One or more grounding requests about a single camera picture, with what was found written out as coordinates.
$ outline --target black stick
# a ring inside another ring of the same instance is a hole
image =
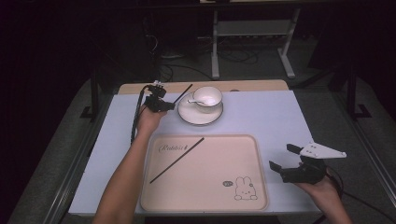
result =
[[[165,173],[167,170],[169,170],[169,168],[171,168],[173,165],[175,165],[175,163],[177,163],[178,161],[180,161],[181,158],[183,158],[185,155],[187,155],[187,153],[189,153],[193,148],[195,148],[196,146],[198,146],[198,144],[200,144],[202,141],[204,141],[204,138],[201,138],[197,143],[194,144],[194,146],[190,147],[189,150],[187,150],[185,153],[183,153],[183,155],[181,155],[179,158],[177,158],[177,160],[175,160],[174,162],[172,162],[172,164],[170,164],[168,167],[166,167],[166,169],[164,169],[160,174],[158,174],[157,176],[155,176],[155,178],[152,179],[149,183],[151,184],[152,182],[154,182],[154,180],[158,179],[158,177],[160,177],[161,175],[163,175],[163,173]]]

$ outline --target saucer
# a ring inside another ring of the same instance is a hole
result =
[[[192,100],[192,93],[185,95],[178,103],[177,111],[182,119],[194,125],[206,125],[218,119],[223,111],[223,103],[210,114],[200,112],[195,107],[194,103],[189,103]]]

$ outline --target white cup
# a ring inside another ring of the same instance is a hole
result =
[[[221,106],[222,93],[215,87],[201,87],[192,94],[192,99],[199,111],[210,114]]]

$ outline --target beige tray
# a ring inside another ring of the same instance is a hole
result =
[[[150,144],[141,204],[164,212],[264,209],[268,197],[256,140],[250,135],[157,136]]]

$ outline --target human arm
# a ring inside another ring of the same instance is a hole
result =
[[[149,139],[166,112],[153,113],[144,105],[137,135],[107,183],[93,223],[132,223],[143,183],[143,169]]]
[[[321,181],[312,185],[307,183],[295,183],[311,196],[315,205],[323,212],[331,224],[350,224],[352,220],[340,197],[334,183],[325,176]]]

